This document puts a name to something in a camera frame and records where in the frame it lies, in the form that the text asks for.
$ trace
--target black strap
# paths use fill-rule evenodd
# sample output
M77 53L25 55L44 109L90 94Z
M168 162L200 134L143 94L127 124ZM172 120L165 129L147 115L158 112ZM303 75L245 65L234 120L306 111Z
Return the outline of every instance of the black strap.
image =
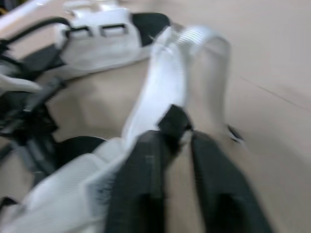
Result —
M10 44L15 43L16 41L20 40L21 38L35 32L35 31L37 31L43 27L46 27L46 26L51 25L51 24L56 24L56 23L67 25L69 27L69 32L72 31L72 26L71 26L70 22L65 18L52 17L52 18L45 19L39 23L31 25L27 29L20 31L20 32L16 33L15 35L13 35L7 39L0 39L0 60L6 61L8 63L11 63L11 64L17 66L19 68L19 71L20 71L20 75L18 76L19 78L27 79L27 80L37 79L43 72L45 72L48 69L48 67L50 67L53 63L56 62L59 55L67 47L67 45L70 41L70 33L68 33L68 36L66 37L66 40L65 40L63 46L60 49L56 50L56 53L54 54L54 56L52 56L52 58L46 62L46 64L42 67L41 70L31 71L31 70L27 69L25 67L25 65L23 65L22 63L14 60L12 58L8 58L7 56L3 55L3 53L6 52L7 50L9 50Z

